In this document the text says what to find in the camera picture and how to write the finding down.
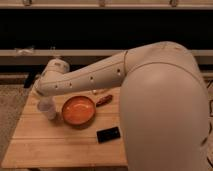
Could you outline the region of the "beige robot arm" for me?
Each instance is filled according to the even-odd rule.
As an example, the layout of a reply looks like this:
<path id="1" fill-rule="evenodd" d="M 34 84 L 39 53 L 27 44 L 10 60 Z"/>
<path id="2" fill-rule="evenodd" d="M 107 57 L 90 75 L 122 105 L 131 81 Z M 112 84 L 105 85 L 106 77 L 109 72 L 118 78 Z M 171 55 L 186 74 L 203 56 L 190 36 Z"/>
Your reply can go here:
<path id="1" fill-rule="evenodd" d="M 210 104 L 192 53 L 158 42 L 71 72 L 48 62 L 34 84 L 41 96 L 118 87 L 129 171 L 207 171 Z"/>

